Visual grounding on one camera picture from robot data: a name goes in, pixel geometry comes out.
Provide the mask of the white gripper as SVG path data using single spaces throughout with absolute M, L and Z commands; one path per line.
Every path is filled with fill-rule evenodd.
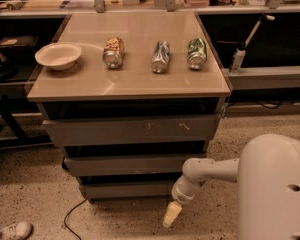
M 203 185 L 203 181 L 191 182 L 184 176 L 181 176 L 174 183 L 174 186 L 172 188 L 172 198 L 174 201 L 168 204 L 163 219 L 164 227 L 169 228 L 173 224 L 175 219 L 182 211 L 182 205 L 189 204 Z

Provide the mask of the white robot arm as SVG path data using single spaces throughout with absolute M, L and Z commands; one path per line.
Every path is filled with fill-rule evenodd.
M 171 226 L 212 179 L 237 184 L 237 240 L 300 240 L 300 141 L 264 134 L 249 141 L 238 158 L 186 160 L 163 225 Z

